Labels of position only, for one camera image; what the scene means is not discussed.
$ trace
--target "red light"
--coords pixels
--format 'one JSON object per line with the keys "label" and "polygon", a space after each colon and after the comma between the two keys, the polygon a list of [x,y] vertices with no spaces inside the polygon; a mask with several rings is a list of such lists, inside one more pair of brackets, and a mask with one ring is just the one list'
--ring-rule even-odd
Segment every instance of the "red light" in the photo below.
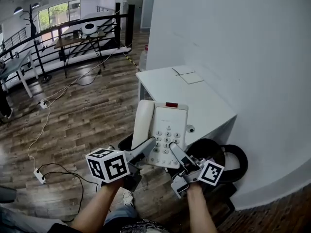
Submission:
{"label": "red light", "polygon": [[173,108],[178,108],[178,103],[166,103],[166,107],[173,107]]}

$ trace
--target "telephone handset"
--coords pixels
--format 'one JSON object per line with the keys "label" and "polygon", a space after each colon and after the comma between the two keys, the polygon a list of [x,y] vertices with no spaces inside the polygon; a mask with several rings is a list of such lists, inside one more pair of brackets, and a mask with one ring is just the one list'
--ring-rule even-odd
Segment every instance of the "telephone handset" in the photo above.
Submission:
{"label": "telephone handset", "polygon": [[173,141],[184,149],[187,117],[187,105],[141,100],[136,111],[132,149],[154,136],[156,145],[144,162],[178,169],[180,163],[169,144]]}

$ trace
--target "shirt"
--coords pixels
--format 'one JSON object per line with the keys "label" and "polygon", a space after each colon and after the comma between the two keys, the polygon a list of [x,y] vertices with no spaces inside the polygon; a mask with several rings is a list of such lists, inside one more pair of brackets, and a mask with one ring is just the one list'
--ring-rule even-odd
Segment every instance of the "shirt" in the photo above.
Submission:
{"label": "shirt", "polygon": [[[80,233],[69,226],[54,224],[48,233]],[[101,233],[170,233],[160,224],[146,219],[118,217],[105,224]]]}

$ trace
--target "bottle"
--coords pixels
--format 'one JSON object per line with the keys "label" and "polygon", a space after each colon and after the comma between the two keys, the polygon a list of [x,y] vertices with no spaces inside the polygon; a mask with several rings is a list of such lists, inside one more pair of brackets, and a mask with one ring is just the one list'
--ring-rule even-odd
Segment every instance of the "bottle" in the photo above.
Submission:
{"label": "bottle", "polygon": [[147,54],[148,54],[148,45],[145,46],[145,50],[140,54],[138,68],[141,72],[146,70]]}

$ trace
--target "white cable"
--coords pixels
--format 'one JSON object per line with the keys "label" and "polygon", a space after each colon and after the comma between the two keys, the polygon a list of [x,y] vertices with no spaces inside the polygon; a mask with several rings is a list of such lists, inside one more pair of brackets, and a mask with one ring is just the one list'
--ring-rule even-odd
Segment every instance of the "white cable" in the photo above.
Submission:
{"label": "white cable", "polygon": [[[109,55],[109,56],[104,60],[103,63],[105,63],[105,62],[110,58],[111,55]],[[34,160],[34,170],[35,170],[35,158],[34,158],[32,155],[29,154],[29,150],[30,150],[31,146],[32,146],[33,144],[35,144],[35,143],[37,142],[37,140],[38,140],[38,139],[41,137],[41,135],[43,134],[44,128],[45,128],[45,126],[47,126],[48,121],[49,121],[49,116],[50,116],[50,114],[51,114],[51,106],[52,106],[52,104],[53,104],[56,100],[58,100],[58,99],[66,92],[66,90],[69,88],[69,86],[71,86],[72,84],[74,84],[75,82],[77,82],[78,80],[80,80],[81,78],[83,78],[85,75],[87,75],[89,72],[91,72],[92,70],[94,70],[94,69],[95,69],[96,67],[98,67],[99,65],[93,67],[90,71],[88,71],[87,73],[83,74],[81,77],[77,78],[75,81],[71,82],[71,83],[70,83],[69,85],[67,85],[65,88],[63,88],[63,89],[59,90],[58,92],[52,94],[51,96],[46,97],[46,98],[43,98],[43,99],[41,100],[41,101],[47,101],[47,102],[50,103],[50,105],[49,105],[49,107],[48,107],[50,111],[49,111],[49,114],[48,114],[48,116],[47,116],[47,121],[46,121],[46,123],[44,124],[44,126],[43,126],[43,128],[42,128],[42,131],[41,131],[41,133],[40,133],[40,135],[39,135],[39,136],[37,137],[37,139],[29,146],[29,148],[28,148],[28,150],[27,150],[27,155],[28,155],[30,158],[33,158],[33,160]],[[53,100],[53,102],[50,102],[49,100],[47,100],[48,98],[53,97],[54,95],[56,95],[57,93],[59,93],[59,92],[61,92],[61,91],[63,91],[63,93],[62,93],[60,96],[58,96],[57,98],[55,98],[55,99]]]}

